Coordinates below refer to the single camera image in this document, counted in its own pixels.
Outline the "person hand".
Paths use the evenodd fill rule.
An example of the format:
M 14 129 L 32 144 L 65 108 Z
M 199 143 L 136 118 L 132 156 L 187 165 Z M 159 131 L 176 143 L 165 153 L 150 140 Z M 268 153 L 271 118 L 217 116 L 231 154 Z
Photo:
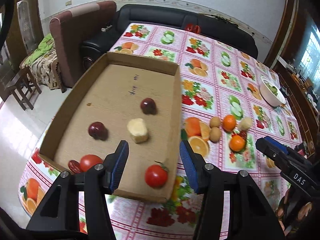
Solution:
M 315 201 L 302 196 L 294 187 L 289 187 L 275 211 L 285 237 L 295 237 L 299 228 L 313 215 L 316 208 Z

